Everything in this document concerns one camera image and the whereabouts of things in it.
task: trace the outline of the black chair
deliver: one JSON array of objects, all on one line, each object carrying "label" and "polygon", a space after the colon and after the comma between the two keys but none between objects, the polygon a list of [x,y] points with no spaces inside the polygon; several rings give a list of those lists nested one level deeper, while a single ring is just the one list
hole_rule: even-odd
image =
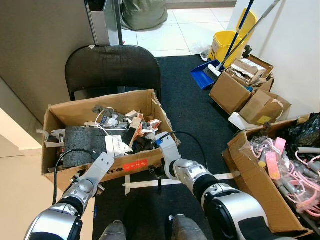
[{"label": "black chair", "polygon": [[129,87],[154,89],[161,102],[160,66],[149,51],[139,46],[80,48],[66,62],[65,80],[71,101],[76,100],[78,91]]}]

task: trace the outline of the red label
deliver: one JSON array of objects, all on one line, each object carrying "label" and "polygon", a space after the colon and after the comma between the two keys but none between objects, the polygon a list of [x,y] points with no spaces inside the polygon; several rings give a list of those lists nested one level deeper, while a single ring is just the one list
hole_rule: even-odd
[{"label": "red label", "polygon": [[148,159],[143,159],[140,161],[134,161],[123,165],[123,169],[125,172],[129,172],[134,169],[141,169],[143,167],[148,166]]}]

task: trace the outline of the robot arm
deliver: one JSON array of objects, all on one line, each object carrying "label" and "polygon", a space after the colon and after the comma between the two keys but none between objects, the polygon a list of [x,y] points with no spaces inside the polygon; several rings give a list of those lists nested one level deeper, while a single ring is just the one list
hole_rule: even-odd
[{"label": "robot arm", "polygon": [[171,136],[156,136],[168,178],[188,187],[201,203],[215,239],[281,239],[269,230],[265,211],[251,195],[219,182],[201,164],[182,159]]},{"label": "robot arm", "polygon": [[31,224],[25,240],[78,240],[81,217],[89,200],[95,196],[99,182],[115,160],[103,152],[89,168],[64,192],[60,201],[40,213]]}]

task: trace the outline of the mop handle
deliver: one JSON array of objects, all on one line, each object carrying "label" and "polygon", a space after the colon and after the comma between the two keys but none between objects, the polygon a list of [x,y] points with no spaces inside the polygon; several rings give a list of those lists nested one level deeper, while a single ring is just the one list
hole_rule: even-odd
[{"label": "mop handle", "polygon": [[274,9],[274,7],[280,2],[280,0],[275,0],[270,7],[262,14],[260,19],[256,22],[256,24],[250,29],[250,31],[242,38],[242,40],[238,43],[237,46],[230,52],[228,56],[225,57],[222,63],[219,64],[219,66],[216,67],[215,70],[219,71],[220,68],[226,63],[228,58],[241,46],[241,44],[246,40],[246,38],[250,35],[250,33],[256,28],[256,26],[261,22],[262,19],[264,19],[271,11]]},{"label": "mop handle", "polygon": [[234,46],[234,44],[235,44],[235,42],[236,42],[236,40],[237,40],[237,38],[238,38],[238,35],[239,35],[239,33],[240,33],[240,30],[241,30],[242,26],[244,25],[244,23],[245,23],[245,21],[246,21],[246,18],[247,18],[247,16],[248,16],[248,13],[249,13],[249,11],[250,11],[250,9],[251,9],[251,6],[252,6],[252,4],[254,3],[254,1],[255,1],[255,0],[250,0],[249,6],[247,7],[247,9],[246,9],[246,11],[245,11],[245,13],[244,13],[244,15],[243,15],[243,18],[242,18],[242,20],[241,20],[241,23],[240,23],[238,29],[236,30],[236,33],[235,33],[234,38],[233,38],[233,40],[232,40],[232,43],[231,43],[231,45],[230,45],[230,47],[229,47],[229,49],[228,49],[228,52],[226,53],[225,56],[228,56],[229,53],[231,52],[231,49],[232,49],[232,47]]}]

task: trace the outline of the blue dustpan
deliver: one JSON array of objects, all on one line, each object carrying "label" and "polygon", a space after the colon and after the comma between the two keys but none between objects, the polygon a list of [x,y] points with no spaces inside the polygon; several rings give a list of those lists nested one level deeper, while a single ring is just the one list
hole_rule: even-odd
[{"label": "blue dustpan", "polygon": [[216,68],[219,66],[220,62],[218,60],[209,61],[203,65],[196,67],[191,71],[191,75],[193,79],[199,85],[201,90],[204,90],[215,83],[207,74],[204,73],[204,69],[207,68],[209,64],[211,64]]}]

